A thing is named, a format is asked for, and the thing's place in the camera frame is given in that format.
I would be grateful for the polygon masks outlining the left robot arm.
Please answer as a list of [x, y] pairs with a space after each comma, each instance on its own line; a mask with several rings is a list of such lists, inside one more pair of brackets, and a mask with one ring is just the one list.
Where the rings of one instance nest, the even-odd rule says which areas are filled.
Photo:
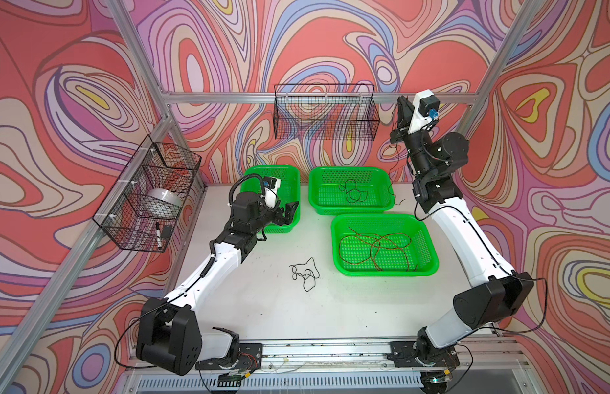
[[296, 201], [283, 204], [281, 179], [248, 174], [235, 185], [255, 179], [259, 192], [229, 190], [229, 219], [209, 243], [210, 252], [200, 266], [163, 298], [150, 298], [137, 320], [136, 357], [160, 369], [183, 376], [202, 361], [237, 364], [237, 333], [214, 327], [201, 333], [197, 314], [226, 277], [238, 268], [260, 241], [265, 228], [290, 225], [298, 209]]

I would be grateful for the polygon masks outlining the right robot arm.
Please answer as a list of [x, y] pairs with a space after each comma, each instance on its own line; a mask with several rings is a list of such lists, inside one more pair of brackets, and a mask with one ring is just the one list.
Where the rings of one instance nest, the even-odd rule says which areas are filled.
[[391, 144], [405, 145], [417, 206], [446, 235], [471, 285], [454, 297], [451, 310], [418, 332], [413, 359], [427, 367], [451, 357], [458, 341], [515, 315], [534, 287], [528, 273], [517, 272], [490, 244], [454, 182], [454, 173], [468, 162], [468, 139], [457, 132], [431, 138], [440, 106], [430, 90], [412, 99], [399, 96], [390, 133]]

